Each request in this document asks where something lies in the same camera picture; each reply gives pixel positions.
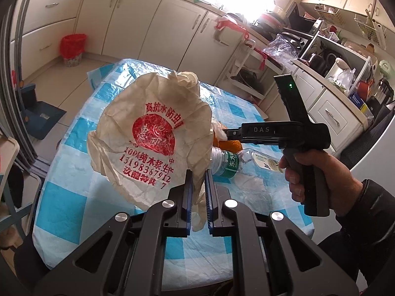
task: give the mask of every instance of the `finger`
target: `finger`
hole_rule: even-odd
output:
[[[295,160],[302,165],[315,165],[323,172],[329,171],[331,156],[323,150],[311,149],[306,152],[299,152],[294,155]]]
[[[298,184],[300,182],[300,176],[295,170],[287,168],[285,170],[285,180],[293,184]]]
[[[292,200],[296,201],[297,203],[302,203],[305,201],[305,195],[298,196],[298,195],[292,194]]]
[[[278,166],[281,169],[285,169],[289,166],[288,160],[287,160],[287,158],[285,158],[285,156],[281,157],[280,161],[278,162]]]
[[[297,196],[302,196],[305,194],[305,188],[302,184],[294,185],[290,183],[290,192]]]

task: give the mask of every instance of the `paper bag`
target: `paper bag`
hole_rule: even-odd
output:
[[[207,219],[202,183],[213,143],[211,115],[194,73],[142,75],[117,95],[88,134],[91,165],[142,210],[166,199],[191,169],[192,223],[199,230]]]

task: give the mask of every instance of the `green bottle label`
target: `green bottle label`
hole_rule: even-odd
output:
[[[238,170],[238,155],[229,151],[224,151],[224,153],[228,163],[226,164],[225,171],[222,173],[221,177],[232,178]]]

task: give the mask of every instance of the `metal screw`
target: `metal screw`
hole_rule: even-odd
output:
[[[128,219],[128,215],[125,214],[125,213],[117,213],[115,215],[115,220],[116,221],[122,222],[122,221],[125,221],[126,219]]]
[[[172,200],[170,200],[170,199],[167,199],[166,201],[162,201],[162,206],[163,206],[164,208],[171,208],[171,207],[173,207],[174,205],[175,205],[175,202],[172,201]]]
[[[273,220],[279,221],[279,220],[283,220],[284,215],[282,213],[280,213],[279,211],[275,211],[274,213],[272,213],[271,217]]]
[[[228,199],[227,201],[225,201],[225,206],[227,206],[229,208],[234,208],[237,206],[237,201],[235,201],[233,199]]]

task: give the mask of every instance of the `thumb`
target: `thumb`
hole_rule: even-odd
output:
[[[302,165],[311,166],[315,165],[323,172],[326,172],[329,169],[329,154],[323,150],[311,149],[306,152],[295,153],[295,160]]]

